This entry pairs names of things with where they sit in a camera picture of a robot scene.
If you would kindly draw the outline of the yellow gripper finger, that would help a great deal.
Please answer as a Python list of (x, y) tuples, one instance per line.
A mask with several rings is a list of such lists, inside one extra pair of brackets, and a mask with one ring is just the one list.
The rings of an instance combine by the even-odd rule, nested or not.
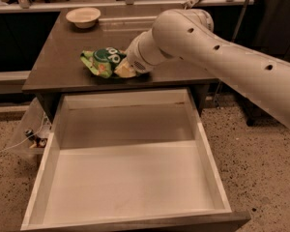
[(128, 62), (120, 63), (115, 68), (114, 72), (121, 78), (131, 78), (136, 76), (135, 69)]

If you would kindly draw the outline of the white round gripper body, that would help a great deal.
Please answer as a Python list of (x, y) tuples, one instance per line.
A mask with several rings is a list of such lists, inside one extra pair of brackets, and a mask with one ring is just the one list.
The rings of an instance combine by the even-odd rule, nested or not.
[(127, 49), (127, 60), (138, 73), (149, 73), (167, 59), (168, 55), (158, 48), (151, 32), (141, 33)]

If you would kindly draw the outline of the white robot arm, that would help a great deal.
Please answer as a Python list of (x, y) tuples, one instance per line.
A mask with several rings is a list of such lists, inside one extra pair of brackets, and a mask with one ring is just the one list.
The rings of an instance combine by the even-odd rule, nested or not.
[(290, 129), (290, 63), (228, 42), (213, 33), (203, 10), (168, 10), (137, 36), (115, 68), (121, 77), (149, 73), (181, 58), (218, 78)]

